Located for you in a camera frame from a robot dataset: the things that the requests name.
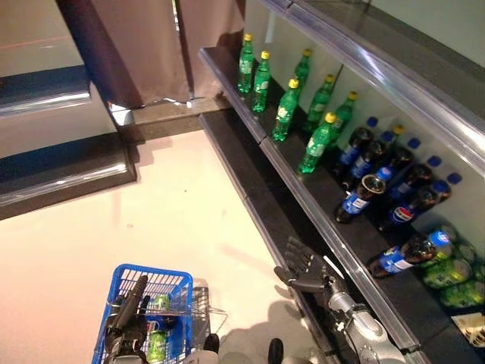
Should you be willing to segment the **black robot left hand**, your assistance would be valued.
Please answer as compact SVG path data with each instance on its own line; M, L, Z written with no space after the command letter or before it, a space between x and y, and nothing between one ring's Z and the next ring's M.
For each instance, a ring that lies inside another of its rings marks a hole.
M142 275L133 289L116 297L105 322L103 363L147 363L142 346L147 338L146 309L149 295L143 295L148 276Z

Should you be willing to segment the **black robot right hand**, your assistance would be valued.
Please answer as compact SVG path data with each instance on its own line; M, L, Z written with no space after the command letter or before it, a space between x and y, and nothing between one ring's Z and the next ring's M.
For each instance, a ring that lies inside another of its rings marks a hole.
M286 267L276 266L274 273L288 287L317 293L324 289L327 268L323 258L295 237L286 243L284 258Z

